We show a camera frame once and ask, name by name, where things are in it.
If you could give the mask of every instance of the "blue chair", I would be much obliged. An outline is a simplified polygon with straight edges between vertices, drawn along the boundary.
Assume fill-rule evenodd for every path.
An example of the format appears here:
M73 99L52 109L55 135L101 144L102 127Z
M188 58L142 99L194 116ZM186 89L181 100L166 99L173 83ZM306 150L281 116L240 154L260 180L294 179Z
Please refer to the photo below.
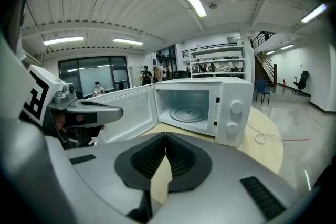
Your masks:
M261 104L260 105L263 105L263 102L265 100L265 95L267 95L267 94L268 94L268 103L267 103L267 105L269 105L270 92L266 91L266 86L267 86L267 84L266 84L266 81L264 79L257 79L257 87L256 87L257 96L256 96L256 102L257 102L257 98L258 98L258 93L261 93Z

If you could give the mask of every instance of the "white shelving unit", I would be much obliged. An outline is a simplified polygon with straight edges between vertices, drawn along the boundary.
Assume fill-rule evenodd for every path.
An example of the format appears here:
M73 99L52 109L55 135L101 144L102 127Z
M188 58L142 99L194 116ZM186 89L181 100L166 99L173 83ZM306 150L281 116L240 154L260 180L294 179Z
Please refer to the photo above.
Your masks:
M206 55L206 54L215 54L219 52L230 52L230 51L241 51L242 58L230 58L230 59L215 59L215 60L205 60L205 61L192 61L194 56L197 55ZM205 73L192 73L192 67L194 65L203 65L205 63L219 63L219 62L243 62L243 67L245 69L245 61L246 58L244 57L244 46L226 46L226 47L215 47L210 49L203 49L197 51L189 50L189 62L191 68L191 78L194 76L205 76L205 75L217 75L217 74L227 74L227 75L246 75L246 72L205 72Z

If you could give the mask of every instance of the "microwave control knob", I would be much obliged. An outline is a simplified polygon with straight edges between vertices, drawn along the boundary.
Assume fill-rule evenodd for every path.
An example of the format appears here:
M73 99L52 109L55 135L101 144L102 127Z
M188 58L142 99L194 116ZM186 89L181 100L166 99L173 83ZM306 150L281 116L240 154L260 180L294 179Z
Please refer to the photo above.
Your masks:
M230 134L235 134L238 132L238 125L235 122L229 122L226 126L226 130Z
M243 111L243 104L242 102L236 100L236 101L233 101L232 104L231 104L231 111L235 114L239 114L239 113L242 113Z

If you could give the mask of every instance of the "microwave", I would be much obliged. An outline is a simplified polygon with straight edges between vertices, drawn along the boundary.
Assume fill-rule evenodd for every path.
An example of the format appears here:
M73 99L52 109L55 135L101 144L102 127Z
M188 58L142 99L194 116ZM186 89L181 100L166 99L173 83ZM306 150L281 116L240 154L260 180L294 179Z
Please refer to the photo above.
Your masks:
M121 119L105 125L99 144L137 137L160 122L209 135L238 147L250 112L254 86L236 77L163 81L90 98L123 108Z

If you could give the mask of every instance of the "round table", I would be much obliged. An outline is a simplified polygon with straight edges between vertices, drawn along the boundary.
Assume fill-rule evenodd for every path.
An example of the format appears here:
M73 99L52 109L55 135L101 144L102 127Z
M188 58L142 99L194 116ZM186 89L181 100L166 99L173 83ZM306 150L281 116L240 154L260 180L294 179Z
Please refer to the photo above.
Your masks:
M258 130L273 134L281 138L278 128L275 126L273 121L263 114L261 111L251 107L249 114L249 121ZM160 123L154 128L150 129L146 134L160 133L160 132L174 132L185 134L193 137L197 137L206 141L215 142L215 138L212 136L207 136L178 127L174 127L165 123ZM245 127L244 138L241 145L237 148L239 151L244 152L249 155L274 173L278 173L281 167L283 158L283 144L280 139L272 136L267 136L266 144L259 144L254 140L254 135L258 133L253 129L248 123ZM169 161L165 156L159 168L157 169L155 175L151 180L151 196L157 202L163 204L168 196L168 183L172 180L172 173Z

